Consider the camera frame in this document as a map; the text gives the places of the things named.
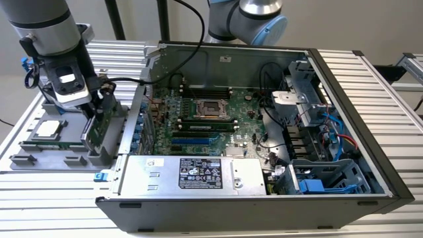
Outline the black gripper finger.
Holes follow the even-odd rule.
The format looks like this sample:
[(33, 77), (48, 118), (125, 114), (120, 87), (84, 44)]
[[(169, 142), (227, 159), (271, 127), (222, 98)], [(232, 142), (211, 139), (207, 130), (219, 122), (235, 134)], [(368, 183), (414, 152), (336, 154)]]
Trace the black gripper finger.
[(81, 104), (80, 110), (88, 120), (96, 121), (96, 107), (93, 103)]
[(97, 120), (103, 121), (111, 117), (116, 112), (116, 98), (115, 98), (115, 83), (105, 83), (100, 88), (100, 105), (97, 107)]

